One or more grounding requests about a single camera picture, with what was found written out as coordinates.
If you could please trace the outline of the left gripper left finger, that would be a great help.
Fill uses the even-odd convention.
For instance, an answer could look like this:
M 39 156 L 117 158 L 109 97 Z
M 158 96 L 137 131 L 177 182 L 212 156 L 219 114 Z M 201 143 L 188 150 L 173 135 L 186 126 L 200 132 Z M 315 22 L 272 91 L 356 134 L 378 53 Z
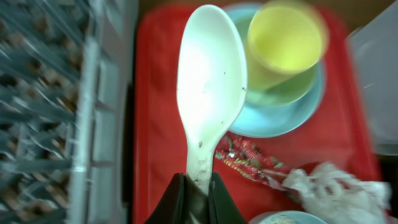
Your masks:
M 199 189 L 193 180 L 177 173 L 145 224 L 199 223 Z

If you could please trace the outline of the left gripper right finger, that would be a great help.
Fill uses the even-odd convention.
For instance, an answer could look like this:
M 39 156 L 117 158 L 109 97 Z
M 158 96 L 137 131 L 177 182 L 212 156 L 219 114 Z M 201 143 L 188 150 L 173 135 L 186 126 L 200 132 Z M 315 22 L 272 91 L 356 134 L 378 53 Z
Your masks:
M 208 210 L 210 224 L 247 224 L 216 172 L 212 173 L 210 180 Z

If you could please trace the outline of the white tissue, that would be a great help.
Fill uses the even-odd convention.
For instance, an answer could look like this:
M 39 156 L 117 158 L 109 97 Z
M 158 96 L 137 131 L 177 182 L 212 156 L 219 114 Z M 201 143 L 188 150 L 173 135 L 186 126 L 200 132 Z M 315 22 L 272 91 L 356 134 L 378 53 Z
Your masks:
M 282 186 L 297 192 L 303 209 L 326 223 L 387 223 L 391 189 L 385 182 L 359 180 L 331 163 L 322 163 L 310 174 L 292 170 Z

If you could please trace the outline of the red snack wrapper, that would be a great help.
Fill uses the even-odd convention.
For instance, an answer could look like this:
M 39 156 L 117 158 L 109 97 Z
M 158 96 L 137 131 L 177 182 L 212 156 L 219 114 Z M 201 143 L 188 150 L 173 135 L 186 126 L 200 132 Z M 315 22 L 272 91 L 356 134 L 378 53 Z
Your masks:
M 251 140 L 233 133 L 221 138 L 215 149 L 215 158 L 243 177 L 277 190 L 284 189 L 282 182 L 291 170 L 275 156 L 260 150 Z

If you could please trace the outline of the white plastic spoon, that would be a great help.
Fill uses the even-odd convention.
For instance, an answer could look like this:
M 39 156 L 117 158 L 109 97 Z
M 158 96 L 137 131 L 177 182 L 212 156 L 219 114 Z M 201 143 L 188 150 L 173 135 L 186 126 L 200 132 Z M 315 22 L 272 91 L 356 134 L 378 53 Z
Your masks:
M 195 9 L 183 31 L 177 72 L 177 105 L 187 139 L 187 176 L 203 194 L 220 139 L 243 108 L 246 57 L 237 28 L 218 6 Z

